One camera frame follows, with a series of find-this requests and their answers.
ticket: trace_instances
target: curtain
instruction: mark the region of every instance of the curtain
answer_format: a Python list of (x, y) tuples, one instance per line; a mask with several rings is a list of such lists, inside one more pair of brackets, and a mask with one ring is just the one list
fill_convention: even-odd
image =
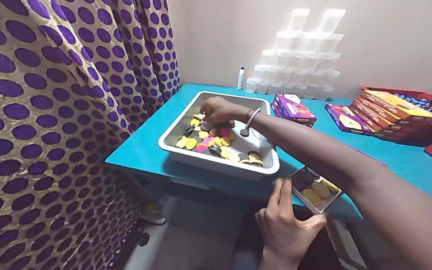
[(172, 38), (166, 0), (0, 0), (0, 269), (111, 264), (143, 195), (104, 160), (180, 89)]

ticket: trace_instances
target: bracelet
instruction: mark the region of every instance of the bracelet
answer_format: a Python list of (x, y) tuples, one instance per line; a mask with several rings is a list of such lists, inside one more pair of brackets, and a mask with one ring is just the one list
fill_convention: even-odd
[(251, 124), (251, 121), (255, 118), (256, 114), (258, 114), (261, 111), (261, 108), (258, 108), (252, 115), (251, 118), (249, 118), (248, 123), (246, 124), (246, 127), (244, 129), (248, 129), (249, 125)]

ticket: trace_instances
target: white tray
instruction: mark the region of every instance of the white tray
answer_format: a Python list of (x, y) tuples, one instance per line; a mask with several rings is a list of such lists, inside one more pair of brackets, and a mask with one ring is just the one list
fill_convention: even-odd
[(251, 150), (258, 151), (261, 156), (261, 161), (263, 162), (262, 168), (226, 160), (216, 156), (209, 156), (202, 153), (184, 150), (175, 146), (177, 141), (183, 136), (189, 122), (193, 118), (193, 115), (199, 113), (203, 101), (217, 96), (251, 109), (261, 108), (260, 114), (271, 114), (269, 102), (264, 99), (226, 95), (207, 91), (199, 92), (159, 138), (159, 147), (162, 150), (168, 151), (171, 159), (176, 162), (187, 163), (193, 166), (249, 180), (256, 181), (265, 175), (276, 173), (279, 170), (279, 159), (275, 146), (264, 141), (266, 138), (254, 129), (251, 129), (252, 131), (249, 132), (249, 137), (242, 137), (240, 135), (240, 130), (244, 128), (245, 124), (239, 121), (235, 121), (236, 127), (233, 128), (234, 133), (236, 133), (238, 137), (236, 140), (231, 142), (231, 151), (245, 154)]

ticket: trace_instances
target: table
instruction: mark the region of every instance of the table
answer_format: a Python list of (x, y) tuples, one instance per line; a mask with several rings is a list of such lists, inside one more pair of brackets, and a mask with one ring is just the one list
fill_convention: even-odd
[[(178, 179), (193, 187), (267, 201), (272, 190), (272, 181), (277, 175), (289, 175), (303, 167), (303, 164), (280, 149), (278, 155), (281, 168), (278, 174), (266, 176), (260, 181), (251, 181), (175, 162), (169, 158), (168, 152), (159, 148), (159, 137), (200, 91), (261, 98), (269, 102), (274, 99), (271, 95), (250, 94), (232, 87), (187, 83), (119, 146), (106, 162), (135, 169), (141, 173)], [(341, 132), (324, 109), (327, 102), (305, 99), (303, 102), (318, 117), (314, 129), (388, 164), (389, 169), (394, 173), (432, 196), (432, 157), (423, 151), (423, 147), (395, 144), (375, 137)], [(351, 100), (334, 99), (331, 102), (349, 105)], [(304, 206), (294, 195), (293, 204)], [(362, 218), (356, 206), (345, 194), (334, 200), (327, 211), (349, 218)]]

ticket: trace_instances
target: glue bottle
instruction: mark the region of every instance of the glue bottle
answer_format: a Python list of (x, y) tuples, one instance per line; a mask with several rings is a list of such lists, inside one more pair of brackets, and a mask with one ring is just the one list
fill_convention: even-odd
[(243, 84), (243, 76), (244, 76), (244, 64), (241, 65), (241, 69), (239, 70), (239, 77), (237, 78), (237, 90), (241, 90), (241, 85)]

